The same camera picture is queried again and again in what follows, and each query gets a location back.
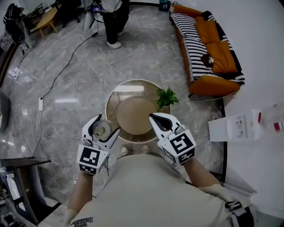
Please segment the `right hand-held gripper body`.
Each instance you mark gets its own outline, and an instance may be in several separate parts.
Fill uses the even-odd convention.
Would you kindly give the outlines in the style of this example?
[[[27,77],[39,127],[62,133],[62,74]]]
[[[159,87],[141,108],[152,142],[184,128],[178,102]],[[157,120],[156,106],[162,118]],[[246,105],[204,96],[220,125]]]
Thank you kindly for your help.
[[[173,132],[158,142],[163,154],[172,162],[173,166],[182,166],[195,155],[196,142],[191,132],[179,125]]]

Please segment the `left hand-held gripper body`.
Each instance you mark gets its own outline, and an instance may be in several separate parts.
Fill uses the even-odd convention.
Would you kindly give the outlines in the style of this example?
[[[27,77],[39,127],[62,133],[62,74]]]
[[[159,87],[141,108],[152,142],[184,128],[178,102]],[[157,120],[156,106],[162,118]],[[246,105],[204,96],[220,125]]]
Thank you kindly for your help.
[[[107,166],[110,153],[103,151],[97,144],[90,140],[85,140],[78,146],[77,163],[82,172],[90,176],[99,173],[103,167]]]

